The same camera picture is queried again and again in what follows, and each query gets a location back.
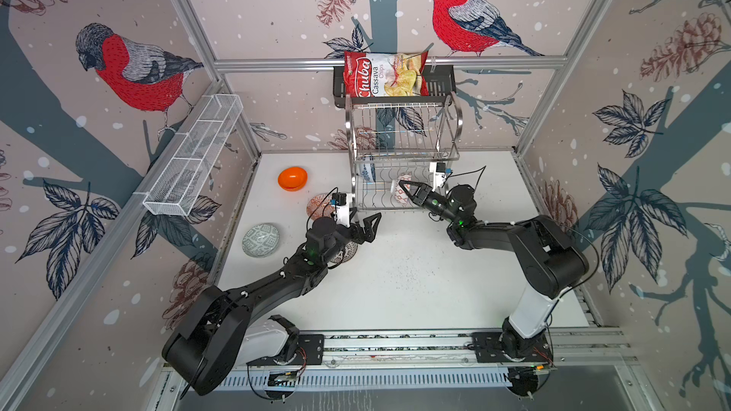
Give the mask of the blue geometric upturned bowl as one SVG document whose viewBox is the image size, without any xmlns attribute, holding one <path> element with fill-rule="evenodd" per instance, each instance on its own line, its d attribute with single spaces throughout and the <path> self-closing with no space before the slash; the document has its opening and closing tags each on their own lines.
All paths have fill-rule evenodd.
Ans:
<svg viewBox="0 0 731 411">
<path fill-rule="evenodd" d="M 392 181 L 391 194 L 393 200 L 401 207 L 410 207 L 411 201 L 407 195 L 409 182 L 412 180 L 411 174 L 402 174 Z"/>
</svg>

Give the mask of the white brown patterned bowl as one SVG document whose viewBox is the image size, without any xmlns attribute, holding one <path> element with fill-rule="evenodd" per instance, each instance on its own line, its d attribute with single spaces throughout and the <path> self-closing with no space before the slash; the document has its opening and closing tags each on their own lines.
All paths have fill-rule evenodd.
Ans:
<svg viewBox="0 0 731 411">
<path fill-rule="evenodd" d="M 358 251 L 359 245 L 354 242 L 349 242 L 346 247 L 340 251 L 334 259 L 330 262 L 331 264 L 342 264 L 351 260 Z"/>
</svg>

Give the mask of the red patterned ceramic bowl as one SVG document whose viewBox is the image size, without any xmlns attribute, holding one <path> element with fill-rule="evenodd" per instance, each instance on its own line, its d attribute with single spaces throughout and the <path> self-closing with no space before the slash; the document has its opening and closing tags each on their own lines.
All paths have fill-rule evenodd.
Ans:
<svg viewBox="0 0 731 411">
<path fill-rule="evenodd" d="M 322 217 L 330 218 L 334 212 L 334 207 L 330 203 L 331 196 L 326 193 L 318 194 L 310 199 L 306 206 L 306 214 L 310 220 L 314 221 Z"/>
</svg>

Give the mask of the blue floral ceramic bowl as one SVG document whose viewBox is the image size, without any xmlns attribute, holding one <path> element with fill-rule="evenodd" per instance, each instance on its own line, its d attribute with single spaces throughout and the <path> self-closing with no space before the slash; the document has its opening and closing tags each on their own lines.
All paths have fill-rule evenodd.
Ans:
<svg viewBox="0 0 731 411">
<path fill-rule="evenodd" d="M 361 165 L 361 177 L 367 184 L 374 184 L 377 182 L 377 174 L 375 169 L 375 163 L 367 161 Z"/>
</svg>

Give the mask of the stainless steel dish rack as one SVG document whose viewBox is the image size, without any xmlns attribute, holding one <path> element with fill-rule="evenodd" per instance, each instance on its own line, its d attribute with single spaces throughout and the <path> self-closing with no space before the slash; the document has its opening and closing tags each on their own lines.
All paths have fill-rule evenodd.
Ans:
<svg viewBox="0 0 731 411">
<path fill-rule="evenodd" d="M 361 212 L 409 210 L 392 198 L 392 181 L 411 174 L 411 181 L 432 187 L 431 162 L 459 160 L 463 112 L 454 92 L 446 96 L 346 97 L 346 145 L 350 158 L 351 194 Z M 377 182 L 367 184 L 361 165 L 375 163 Z M 434 190 L 447 193 L 447 182 Z"/>
</svg>

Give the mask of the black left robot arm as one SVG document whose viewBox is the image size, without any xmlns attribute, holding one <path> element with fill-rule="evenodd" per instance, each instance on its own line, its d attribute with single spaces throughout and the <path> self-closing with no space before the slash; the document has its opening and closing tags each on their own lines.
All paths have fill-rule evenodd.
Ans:
<svg viewBox="0 0 731 411">
<path fill-rule="evenodd" d="M 236 364 L 252 323 L 289 300 L 315 289 L 329 272 L 329 261 L 350 242 L 375 240 L 382 214 L 343 226 L 320 218 L 306 231 L 285 264 L 249 285 L 222 290 L 215 285 L 196 298 L 162 349 L 163 359 L 199 395 L 215 390 Z"/>
</svg>

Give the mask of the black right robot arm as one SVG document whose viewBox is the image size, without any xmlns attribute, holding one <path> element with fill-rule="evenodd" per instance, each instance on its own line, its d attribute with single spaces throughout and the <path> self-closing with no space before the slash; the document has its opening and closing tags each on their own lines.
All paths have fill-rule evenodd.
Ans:
<svg viewBox="0 0 731 411">
<path fill-rule="evenodd" d="M 447 235 L 459 249 L 495 249 L 515 254 L 527 280 L 519 303 L 504 320 L 502 351 L 521 361 L 537 349 L 547 321 L 561 297 L 588 273 L 588 260 L 573 240 L 549 217 L 517 223 L 485 223 L 474 216 L 475 190 L 458 185 L 443 196 L 421 182 L 400 181 L 413 205 L 448 222 Z"/>
</svg>

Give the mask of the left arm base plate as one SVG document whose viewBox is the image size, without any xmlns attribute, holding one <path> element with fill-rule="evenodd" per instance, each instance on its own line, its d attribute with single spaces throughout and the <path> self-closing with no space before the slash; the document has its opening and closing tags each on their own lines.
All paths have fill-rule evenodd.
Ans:
<svg viewBox="0 0 731 411">
<path fill-rule="evenodd" d="M 247 366 L 312 366 L 323 363 L 325 336 L 322 334 L 299 335 L 290 338 L 282 350 L 274 356 L 261 357 Z"/>
</svg>

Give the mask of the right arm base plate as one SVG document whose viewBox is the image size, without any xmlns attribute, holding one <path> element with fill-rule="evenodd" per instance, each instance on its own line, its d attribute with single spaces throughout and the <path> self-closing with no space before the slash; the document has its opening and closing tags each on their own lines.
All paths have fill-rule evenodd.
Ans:
<svg viewBox="0 0 731 411">
<path fill-rule="evenodd" d="M 470 338 L 468 349 L 478 363 L 553 363 L 546 330 L 531 339 L 499 331 L 473 332 Z"/>
</svg>

